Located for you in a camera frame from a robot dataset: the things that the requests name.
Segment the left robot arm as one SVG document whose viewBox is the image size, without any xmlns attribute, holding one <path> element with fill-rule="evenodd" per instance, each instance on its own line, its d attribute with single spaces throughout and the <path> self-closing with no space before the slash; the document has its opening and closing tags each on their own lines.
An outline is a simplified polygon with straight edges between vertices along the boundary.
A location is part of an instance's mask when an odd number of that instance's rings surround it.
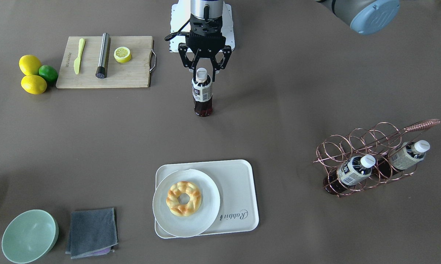
<svg viewBox="0 0 441 264">
<path fill-rule="evenodd" d="M 321 0 L 319 3 L 361 35 L 385 28 L 400 9 L 398 0 Z M 200 59 L 212 64 L 212 80 L 223 70 L 234 50 L 231 6 L 223 0 L 180 0 L 172 5 L 170 51 L 195 74 Z"/>
</svg>

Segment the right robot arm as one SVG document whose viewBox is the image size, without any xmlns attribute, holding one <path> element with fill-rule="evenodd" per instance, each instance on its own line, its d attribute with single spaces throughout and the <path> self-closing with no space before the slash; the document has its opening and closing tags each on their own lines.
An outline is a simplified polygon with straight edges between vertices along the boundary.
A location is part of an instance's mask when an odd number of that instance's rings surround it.
<svg viewBox="0 0 441 264">
<path fill-rule="evenodd" d="M 192 0 L 191 29 L 185 37 L 185 48 L 194 54 L 193 60 L 187 60 L 186 66 L 195 74 L 199 59 L 210 59 L 213 67 L 212 82 L 215 81 L 216 73 L 227 66 L 232 52 L 221 32 L 223 3 L 222 0 Z"/>
</svg>

